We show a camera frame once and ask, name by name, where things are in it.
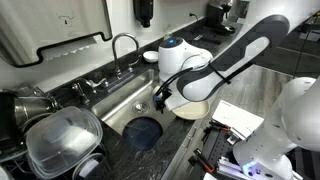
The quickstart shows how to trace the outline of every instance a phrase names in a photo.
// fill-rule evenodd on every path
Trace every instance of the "black soap dispenser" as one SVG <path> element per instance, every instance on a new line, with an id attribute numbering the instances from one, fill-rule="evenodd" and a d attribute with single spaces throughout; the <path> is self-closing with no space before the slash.
<path id="1" fill-rule="evenodd" d="M 136 19 L 144 28 L 150 27 L 153 18 L 153 0 L 133 0 L 133 8 Z"/>

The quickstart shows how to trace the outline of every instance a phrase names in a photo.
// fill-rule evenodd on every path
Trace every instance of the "stainless steel sink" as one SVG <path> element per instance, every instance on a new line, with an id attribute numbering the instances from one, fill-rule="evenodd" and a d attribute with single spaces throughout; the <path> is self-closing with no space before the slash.
<path id="1" fill-rule="evenodd" d="M 163 114 L 155 110 L 152 96 L 159 85 L 159 72 L 149 69 L 94 105 L 92 112 L 120 135 L 130 121 L 139 117 L 156 120 L 164 132 L 176 116 L 167 110 Z"/>

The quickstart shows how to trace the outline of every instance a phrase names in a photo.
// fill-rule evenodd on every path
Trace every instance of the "granite countertop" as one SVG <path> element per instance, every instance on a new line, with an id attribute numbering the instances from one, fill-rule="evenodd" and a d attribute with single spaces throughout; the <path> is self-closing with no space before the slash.
<path id="1" fill-rule="evenodd" d="M 209 43 L 206 41 L 194 41 L 194 37 L 201 33 L 205 37 L 220 40 L 223 43 L 221 45 Z M 219 36 L 211 32 L 210 29 L 203 26 L 203 21 L 194 25 L 186 27 L 173 34 L 174 36 L 182 37 L 190 44 L 209 50 L 214 56 L 219 50 L 228 45 L 230 41 L 235 37 L 232 36 Z M 142 50 L 157 50 L 161 39 L 153 42 Z M 132 54 L 124 56 L 119 59 L 120 67 L 127 65 L 128 61 L 133 58 Z M 138 76 L 147 69 L 157 69 L 156 64 L 148 64 L 141 62 L 136 68 L 134 68 L 134 77 Z M 86 75 L 84 78 L 101 78 L 101 75 L 112 76 L 114 72 L 114 62 L 107 64 L 97 70 L 94 70 Z M 52 94 L 56 97 L 57 101 L 64 107 L 77 106 L 80 108 L 91 109 L 93 105 L 104 99 L 108 94 L 112 93 L 104 89 L 98 90 L 97 94 L 89 94 L 88 97 L 91 100 L 88 105 L 81 105 L 79 103 L 79 97 L 71 90 L 72 82 L 63 85 L 52 91 Z M 157 141 L 156 145 L 148 151 L 139 151 L 134 146 L 127 143 L 122 136 L 116 133 L 106 124 L 102 123 L 104 136 L 102 144 L 107 151 L 107 160 L 111 166 L 111 171 L 108 172 L 110 179 L 161 179 L 162 175 L 169 166 L 171 160 L 179 149 L 182 141 L 190 130 L 193 121 L 186 121 L 177 118 L 174 120 L 161 138 Z"/>

